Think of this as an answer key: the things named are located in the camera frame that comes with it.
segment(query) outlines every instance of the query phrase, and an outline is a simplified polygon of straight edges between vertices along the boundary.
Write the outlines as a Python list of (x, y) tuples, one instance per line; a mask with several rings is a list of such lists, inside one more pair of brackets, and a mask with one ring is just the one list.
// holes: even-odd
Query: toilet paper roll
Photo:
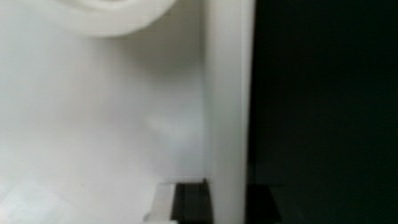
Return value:
[(69, 30), (94, 37), (145, 28), (176, 0), (21, 0)]

